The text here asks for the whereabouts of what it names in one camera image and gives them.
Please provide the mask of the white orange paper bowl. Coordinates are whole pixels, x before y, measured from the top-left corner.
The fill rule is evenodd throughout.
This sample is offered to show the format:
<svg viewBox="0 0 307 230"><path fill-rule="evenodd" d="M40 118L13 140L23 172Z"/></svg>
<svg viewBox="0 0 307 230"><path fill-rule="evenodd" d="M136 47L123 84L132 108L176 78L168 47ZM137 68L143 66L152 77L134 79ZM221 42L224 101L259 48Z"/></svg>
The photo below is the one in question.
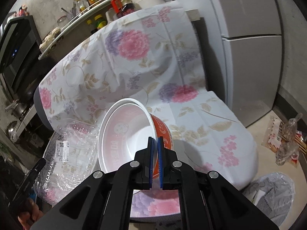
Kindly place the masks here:
<svg viewBox="0 0 307 230"><path fill-rule="evenodd" d="M173 149L169 128L140 101L130 98L117 101L107 111L100 127L100 169L109 173L132 161L137 151L147 147L149 137L163 137L164 147Z"/></svg>

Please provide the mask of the clear plastic food tray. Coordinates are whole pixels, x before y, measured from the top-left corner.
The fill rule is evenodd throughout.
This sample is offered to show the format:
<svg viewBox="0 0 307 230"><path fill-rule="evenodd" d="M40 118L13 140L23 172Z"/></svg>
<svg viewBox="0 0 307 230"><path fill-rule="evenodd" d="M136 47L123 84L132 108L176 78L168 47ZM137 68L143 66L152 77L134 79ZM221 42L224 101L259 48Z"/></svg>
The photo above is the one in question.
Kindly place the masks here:
<svg viewBox="0 0 307 230"><path fill-rule="evenodd" d="M55 129L43 154L45 166L34 191L54 206L93 173L98 159L96 126L65 119Z"/></svg>

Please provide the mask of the trash bin with liner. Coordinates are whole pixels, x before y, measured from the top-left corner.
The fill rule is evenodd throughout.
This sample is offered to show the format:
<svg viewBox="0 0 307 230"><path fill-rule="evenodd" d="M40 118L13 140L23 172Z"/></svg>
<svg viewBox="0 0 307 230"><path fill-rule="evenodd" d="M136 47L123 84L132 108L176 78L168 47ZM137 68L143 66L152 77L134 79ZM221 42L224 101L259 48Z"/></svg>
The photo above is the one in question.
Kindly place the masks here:
<svg viewBox="0 0 307 230"><path fill-rule="evenodd" d="M274 172L252 181L243 195L277 226L281 226L292 207L295 185L289 176Z"/></svg>

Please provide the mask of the plastic bags on floor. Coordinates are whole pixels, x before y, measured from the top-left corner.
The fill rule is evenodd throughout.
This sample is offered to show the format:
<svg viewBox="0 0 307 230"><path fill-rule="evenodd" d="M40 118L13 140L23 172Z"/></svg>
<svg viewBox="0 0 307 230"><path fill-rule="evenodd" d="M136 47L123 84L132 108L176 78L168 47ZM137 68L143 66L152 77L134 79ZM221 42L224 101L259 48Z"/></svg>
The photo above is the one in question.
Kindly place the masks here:
<svg viewBox="0 0 307 230"><path fill-rule="evenodd" d="M282 166L286 162L294 167L298 166L300 154L306 154L306 143L303 133L298 130L298 122L303 117L302 113L283 122L271 116L262 141L262 146L275 153L275 162Z"/></svg>

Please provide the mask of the white refrigerator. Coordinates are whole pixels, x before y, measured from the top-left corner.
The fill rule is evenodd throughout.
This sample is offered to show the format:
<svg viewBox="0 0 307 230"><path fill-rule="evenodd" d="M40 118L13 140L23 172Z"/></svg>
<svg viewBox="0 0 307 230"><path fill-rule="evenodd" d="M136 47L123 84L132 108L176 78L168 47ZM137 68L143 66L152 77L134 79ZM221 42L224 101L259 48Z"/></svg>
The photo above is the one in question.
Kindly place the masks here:
<svg viewBox="0 0 307 230"><path fill-rule="evenodd" d="M207 88L244 126L273 107L283 38L276 0L176 0L197 10Z"/></svg>

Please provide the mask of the black microwave oven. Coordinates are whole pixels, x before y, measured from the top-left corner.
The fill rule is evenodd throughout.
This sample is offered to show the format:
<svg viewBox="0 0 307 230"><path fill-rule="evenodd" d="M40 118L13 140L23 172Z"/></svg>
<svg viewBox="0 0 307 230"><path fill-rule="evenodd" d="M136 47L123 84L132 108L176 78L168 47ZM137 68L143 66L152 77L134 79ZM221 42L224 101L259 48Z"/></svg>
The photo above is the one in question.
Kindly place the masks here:
<svg viewBox="0 0 307 230"><path fill-rule="evenodd" d="M27 69L38 61L42 43L33 16L11 19L1 37L1 86L9 101L18 97Z"/></svg>

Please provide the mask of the wall shelf with bottles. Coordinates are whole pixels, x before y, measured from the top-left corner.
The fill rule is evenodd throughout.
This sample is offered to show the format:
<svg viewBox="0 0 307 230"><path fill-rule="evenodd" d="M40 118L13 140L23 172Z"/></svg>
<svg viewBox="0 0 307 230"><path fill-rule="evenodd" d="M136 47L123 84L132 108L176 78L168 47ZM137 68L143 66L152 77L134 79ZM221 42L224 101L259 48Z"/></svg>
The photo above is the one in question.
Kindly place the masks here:
<svg viewBox="0 0 307 230"><path fill-rule="evenodd" d="M59 26L40 45L39 60L50 56L60 60L78 44L117 19L112 0L74 0L79 12L65 26Z"/></svg>

